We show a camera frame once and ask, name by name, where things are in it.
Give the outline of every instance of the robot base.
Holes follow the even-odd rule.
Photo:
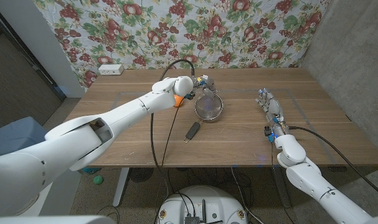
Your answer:
[[[179,194],[165,200],[158,214],[162,224],[199,224],[199,223],[247,223],[243,206],[233,196],[221,189],[206,185],[195,185],[180,190],[189,211]],[[196,217],[193,217],[194,204]]]

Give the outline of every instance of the electrical outlet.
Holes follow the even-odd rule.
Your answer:
[[[99,72],[101,75],[121,75],[124,71],[124,66],[122,65],[101,65]]]

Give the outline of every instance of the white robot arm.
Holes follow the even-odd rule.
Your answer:
[[[123,131],[148,114],[174,106],[174,95],[192,98],[200,86],[204,92],[214,91],[207,76],[165,78],[131,102],[67,121],[49,131],[46,141],[0,156],[0,216],[14,215],[67,169],[91,164]]]
[[[257,103],[267,114],[277,149],[279,164],[286,168],[288,180],[298,189],[314,198],[337,223],[366,223],[372,217],[347,198],[322,175],[319,167],[306,156],[303,147],[290,135],[283,116],[283,108],[266,88],[259,91]]]

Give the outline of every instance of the orange part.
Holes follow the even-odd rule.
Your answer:
[[[183,97],[178,96],[178,95],[174,95],[174,96],[175,96],[175,107],[179,107],[179,103],[181,103],[181,105],[183,104]]]

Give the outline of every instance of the floral backdrop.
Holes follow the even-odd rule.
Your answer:
[[[33,0],[85,89],[106,63],[297,67],[329,1]]]

